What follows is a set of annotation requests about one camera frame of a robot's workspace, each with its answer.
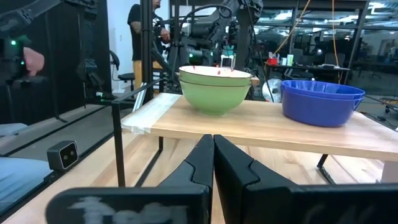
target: black shirt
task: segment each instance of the black shirt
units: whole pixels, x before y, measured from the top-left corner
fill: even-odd
[[[155,13],[152,15],[152,25],[154,26],[157,22],[161,22],[161,26],[164,28],[163,19],[157,16]],[[131,7],[127,24],[130,27],[132,37],[132,60],[141,60],[141,35],[137,34],[131,27],[132,22],[141,22],[141,7],[135,4]],[[162,41],[160,38],[156,38],[156,46],[160,54],[163,53]]]

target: khaki pants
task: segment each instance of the khaki pants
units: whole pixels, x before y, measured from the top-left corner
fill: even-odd
[[[132,62],[132,69],[134,71],[134,76],[136,78],[136,80],[134,82],[134,89],[135,90],[140,88],[141,87],[141,83],[142,83],[142,63],[141,62],[142,61],[140,61],[140,60]],[[154,62],[153,68],[162,69],[162,67],[157,62]]]

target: table leg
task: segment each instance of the table leg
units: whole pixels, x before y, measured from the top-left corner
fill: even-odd
[[[385,162],[381,182],[398,183],[398,162]]]
[[[328,154],[323,154],[322,157],[321,157],[321,159],[320,159],[319,162],[318,162],[317,167],[318,167],[319,172],[321,173],[321,175],[326,179],[326,181],[327,181],[329,184],[336,184],[336,182],[333,180],[333,178],[331,178],[330,174],[328,173],[328,171],[326,171],[326,169],[325,169],[324,166],[323,166],[323,164],[325,163],[326,158],[327,158],[328,156],[329,156]]]
[[[148,177],[149,173],[151,172],[152,168],[154,167],[156,161],[158,160],[160,154],[163,151],[163,137],[159,137],[159,148],[155,154],[155,156],[152,158],[152,160],[149,162],[148,166],[145,168],[143,171],[142,175],[139,177],[135,187],[141,187],[144,184],[144,181]]]

